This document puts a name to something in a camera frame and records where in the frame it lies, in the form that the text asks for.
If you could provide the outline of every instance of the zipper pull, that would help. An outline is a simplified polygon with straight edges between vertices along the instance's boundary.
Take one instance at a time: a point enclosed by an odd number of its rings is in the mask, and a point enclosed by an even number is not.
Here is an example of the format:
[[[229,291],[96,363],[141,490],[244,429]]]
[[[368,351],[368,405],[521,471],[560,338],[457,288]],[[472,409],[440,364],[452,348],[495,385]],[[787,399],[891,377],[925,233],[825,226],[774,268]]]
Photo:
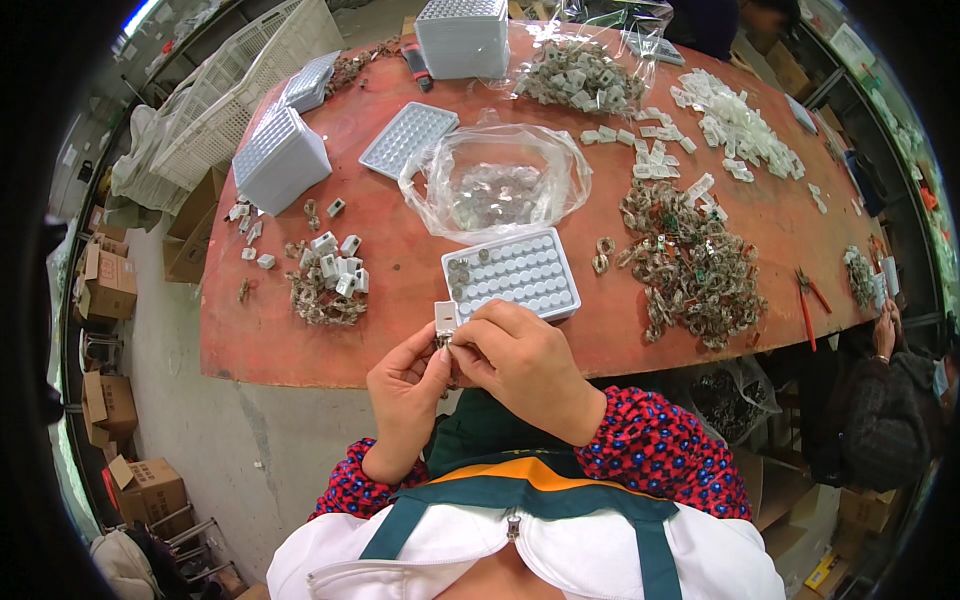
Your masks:
[[[513,515],[507,518],[507,540],[516,542],[520,537],[520,517]]]

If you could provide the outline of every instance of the red wooden table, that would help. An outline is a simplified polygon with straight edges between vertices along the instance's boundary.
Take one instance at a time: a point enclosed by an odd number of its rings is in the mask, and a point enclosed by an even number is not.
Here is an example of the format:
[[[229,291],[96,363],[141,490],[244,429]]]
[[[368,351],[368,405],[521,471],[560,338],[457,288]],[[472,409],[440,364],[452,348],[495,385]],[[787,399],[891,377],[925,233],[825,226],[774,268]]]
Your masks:
[[[530,37],[515,22],[511,48],[513,63],[528,60],[533,53]],[[668,154],[681,163],[678,170],[682,175],[675,183],[686,189],[703,173],[713,174],[716,183],[710,191],[730,215],[728,230],[759,249],[758,291],[769,300],[770,310],[760,318],[761,335],[755,348],[747,348],[748,335],[742,334],[720,352],[707,351],[680,327],[666,329],[655,344],[647,343],[643,337],[648,325],[643,285],[629,270],[611,267],[598,277],[590,266],[597,238],[610,235],[620,247],[630,239],[617,203],[630,188],[634,151],[620,143],[586,146],[583,152],[594,170],[592,192],[583,207],[556,225],[583,302],[576,315],[559,327],[586,376],[668,369],[805,340],[794,276],[798,266],[819,284],[833,309],[828,315],[818,302],[811,302],[818,336],[871,317],[861,313],[852,299],[843,253],[848,245],[866,251],[870,234],[879,235],[879,226],[865,212],[855,215],[851,205],[854,188],[846,172],[830,158],[824,136],[805,131],[783,94],[767,84],[711,57],[685,48],[681,52],[686,65],[661,63],[644,106],[669,112],[681,132],[697,144],[696,152],[688,155],[676,142],[667,143]],[[634,59],[628,53],[619,60],[630,63]],[[748,104],[760,108],[779,139],[800,156],[806,176],[799,181],[780,180],[759,168],[752,169],[756,181],[744,183],[724,171],[723,148],[707,146],[697,126],[701,115],[678,108],[670,97],[670,86],[679,85],[677,78],[693,67],[706,69],[733,90],[747,90]],[[463,246],[429,235],[417,214],[404,204],[396,182],[357,162],[408,102],[456,110],[462,126],[476,123],[481,108],[492,107],[505,123],[567,130],[575,138],[601,124],[629,128],[615,117],[545,107],[529,99],[505,100],[501,92],[473,80],[436,82],[424,94],[400,58],[378,59],[361,77],[369,80],[364,88],[345,86],[320,108],[303,115],[306,124],[324,137],[333,175],[307,190],[278,217],[263,216],[263,236],[254,245],[258,253],[276,256],[276,266],[270,271],[240,258],[246,242],[237,232],[238,222],[222,219],[236,197],[233,177],[227,178],[210,239],[201,299],[200,364],[204,375],[295,387],[361,388],[370,367],[433,319],[433,302],[448,300],[440,256]],[[279,84],[264,98],[247,136],[284,85]],[[636,132],[636,125],[630,129]],[[820,186],[828,206],[826,215],[817,210],[808,183]],[[329,219],[325,209],[337,197],[343,198],[347,207]],[[317,233],[307,228],[302,210],[307,198],[316,199],[322,215]],[[363,239],[358,255],[371,274],[371,283],[369,309],[357,326],[311,326],[290,304],[290,285],[283,273],[297,269],[298,260],[283,255],[284,244],[309,240],[327,229],[341,240],[351,233]],[[250,292],[240,303],[237,292],[244,277],[250,281]]]

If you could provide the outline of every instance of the wire cutters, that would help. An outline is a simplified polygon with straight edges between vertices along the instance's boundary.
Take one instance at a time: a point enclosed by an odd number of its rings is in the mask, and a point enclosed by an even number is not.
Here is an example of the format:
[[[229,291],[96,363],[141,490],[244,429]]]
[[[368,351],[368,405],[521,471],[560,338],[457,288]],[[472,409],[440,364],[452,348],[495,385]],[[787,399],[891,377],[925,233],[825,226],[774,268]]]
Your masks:
[[[813,322],[810,320],[810,309],[806,305],[806,293],[810,290],[813,290],[813,293],[820,299],[820,303],[824,306],[828,313],[832,313],[833,310],[830,308],[829,302],[824,298],[823,293],[820,292],[820,288],[817,287],[817,284],[814,283],[810,277],[804,275],[804,269],[802,267],[797,268],[797,284],[800,288],[800,304],[804,307],[804,321],[806,322],[806,335],[810,338],[810,348],[816,352],[817,351],[817,339],[813,335]]]

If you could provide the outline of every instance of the green apron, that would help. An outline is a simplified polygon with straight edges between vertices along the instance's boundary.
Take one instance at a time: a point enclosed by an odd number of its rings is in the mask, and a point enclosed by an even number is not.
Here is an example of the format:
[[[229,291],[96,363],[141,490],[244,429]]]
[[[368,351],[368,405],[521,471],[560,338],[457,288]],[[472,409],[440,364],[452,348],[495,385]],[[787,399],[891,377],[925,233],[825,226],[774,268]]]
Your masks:
[[[574,518],[613,509],[634,525],[644,597],[682,600],[677,566],[663,532],[663,522],[679,509],[669,500],[630,492],[612,482],[563,477],[558,471],[566,470],[563,467],[570,458],[563,452],[544,450],[502,452],[475,459],[468,466],[462,463],[422,486],[400,490],[392,496],[396,504],[360,560],[396,560],[430,504],[504,510],[520,507],[542,519]],[[532,473],[530,479],[519,476],[522,472]]]

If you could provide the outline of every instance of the red floral sleeve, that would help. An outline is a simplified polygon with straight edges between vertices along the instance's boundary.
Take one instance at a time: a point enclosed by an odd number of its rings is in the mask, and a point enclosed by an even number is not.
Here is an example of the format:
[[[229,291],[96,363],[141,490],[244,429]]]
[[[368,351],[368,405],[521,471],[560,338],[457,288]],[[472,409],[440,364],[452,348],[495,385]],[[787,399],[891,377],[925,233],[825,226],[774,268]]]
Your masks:
[[[663,396],[610,387],[607,414],[590,444],[576,448],[588,477],[668,498],[717,518],[751,520],[750,502],[722,442]]]
[[[330,485],[324,495],[317,498],[317,510],[308,521],[324,513],[350,513],[360,518],[370,518],[389,504],[388,498],[397,490],[412,488],[430,479],[426,464],[418,459],[410,474],[395,486],[371,481],[360,465],[373,442],[370,438],[364,438],[347,448],[346,460],[337,463],[330,473]]]

